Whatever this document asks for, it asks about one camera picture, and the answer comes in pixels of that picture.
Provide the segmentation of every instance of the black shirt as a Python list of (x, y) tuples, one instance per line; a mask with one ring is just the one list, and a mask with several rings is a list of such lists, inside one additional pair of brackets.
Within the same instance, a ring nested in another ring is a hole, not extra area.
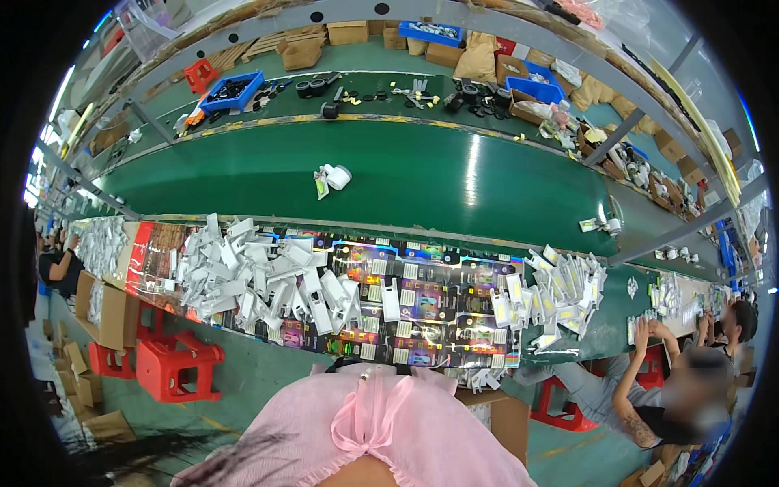
[(51, 266), (59, 264), (63, 256), (65, 256), (65, 253), (57, 249), (49, 249), (41, 253), (38, 256), (38, 278), (47, 288), (56, 289), (63, 298), (69, 298), (70, 295), (76, 293), (76, 289), (79, 287), (79, 274), (83, 270), (84, 265), (73, 254), (70, 257), (70, 265), (68, 265), (68, 270), (65, 272), (65, 277), (61, 281), (52, 281), (49, 278)]

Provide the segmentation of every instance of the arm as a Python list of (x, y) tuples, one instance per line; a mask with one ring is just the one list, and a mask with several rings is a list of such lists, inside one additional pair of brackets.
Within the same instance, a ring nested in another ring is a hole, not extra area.
[(59, 264), (54, 264), (49, 267), (49, 279), (52, 281), (62, 281), (65, 279), (65, 275), (68, 273), (68, 267), (70, 266), (70, 260), (73, 256), (72, 249), (79, 244), (79, 240), (80, 238), (78, 235), (73, 235), (70, 238), (70, 245), (68, 246), (68, 250), (65, 251), (65, 255), (62, 256), (62, 260), (59, 261)]
[(649, 340), (649, 326), (641, 319), (636, 329), (636, 354), (633, 356), (633, 360), (630, 361), (630, 366), (622, 374), (622, 378), (619, 380), (612, 397), (614, 411), (619, 416), (622, 427), (630, 433), (633, 441), (641, 448), (651, 448), (657, 438), (628, 400), (628, 392), (630, 392), (630, 387), (633, 385), (633, 381), (636, 380), (636, 374), (641, 368), (641, 362), (643, 362), (647, 354), (647, 340)]

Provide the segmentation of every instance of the white cylinder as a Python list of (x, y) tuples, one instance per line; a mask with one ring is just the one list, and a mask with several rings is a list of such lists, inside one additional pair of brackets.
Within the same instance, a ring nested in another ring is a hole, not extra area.
[(337, 165), (334, 168), (330, 164), (325, 164), (325, 172), (327, 173), (327, 184), (333, 189), (340, 191), (351, 181), (351, 173), (344, 166)]

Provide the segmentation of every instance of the hand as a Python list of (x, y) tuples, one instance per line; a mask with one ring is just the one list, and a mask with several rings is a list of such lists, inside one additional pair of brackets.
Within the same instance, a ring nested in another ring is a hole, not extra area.
[(636, 355), (641, 359), (647, 355), (647, 342), (649, 341), (649, 325), (643, 317), (639, 318), (636, 324), (636, 336), (633, 338), (636, 343)]
[(71, 250), (76, 249), (76, 246), (79, 244), (79, 242), (81, 242), (81, 237), (79, 237), (78, 235), (74, 234), (70, 238), (70, 243), (68, 244), (68, 249), (71, 249)]
[(649, 321), (649, 336), (655, 338), (662, 338), (663, 340), (674, 340), (674, 334), (663, 323), (656, 319)]

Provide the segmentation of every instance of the wooden pallet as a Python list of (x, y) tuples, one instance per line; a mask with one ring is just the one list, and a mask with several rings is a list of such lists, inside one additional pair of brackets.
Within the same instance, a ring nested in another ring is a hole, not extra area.
[(232, 48), (227, 48), (223, 51), (217, 52), (215, 55), (207, 57), (209, 64), (216, 69), (217, 72), (227, 71), (235, 67), (235, 62), (241, 57), (243, 53), (249, 49), (257, 39), (247, 41), (241, 44), (236, 44)]
[(252, 44), (252, 46), (246, 50), (246, 52), (244, 52), (243, 56), (241, 56), (241, 59), (243, 60), (243, 62), (249, 62), (257, 54), (262, 54), (263, 52), (272, 51), (273, 49), (276, 48), (276, 46), (281, 42), (282, 39), (284, 39), (283, 32), (262, 36), (261, 38), (257, 39), (255, 43)]

